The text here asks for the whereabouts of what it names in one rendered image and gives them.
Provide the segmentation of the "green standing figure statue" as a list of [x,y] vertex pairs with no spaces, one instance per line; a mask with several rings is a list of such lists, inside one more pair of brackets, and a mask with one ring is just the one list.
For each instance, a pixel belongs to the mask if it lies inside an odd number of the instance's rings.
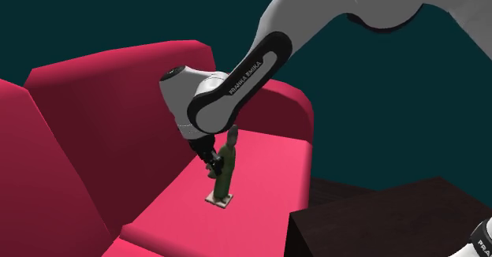
[[226,208],[230,200],[233,198],[233,196],[229,194],[229,188],[235,168],[235,146],[237,144],[237,138],[238,126],[233,125],[227,132],[225,144],[221,146],[218,152],[218,156],[224,161],[221,173],[217,175],[212,169],[210,169],[208,174],[209,178],[215,179],[215,183],[214,190],[207,196],[206,201],[221,208]]

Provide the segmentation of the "red sofa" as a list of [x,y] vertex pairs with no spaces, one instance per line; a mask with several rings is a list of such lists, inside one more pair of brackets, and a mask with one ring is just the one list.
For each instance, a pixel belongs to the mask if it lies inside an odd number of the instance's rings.
[[0,257],[284,257],[308,204],[313,111],[270,80],[241,111],[226,208],[158,82],[195,40],[103,51],[0,80]]

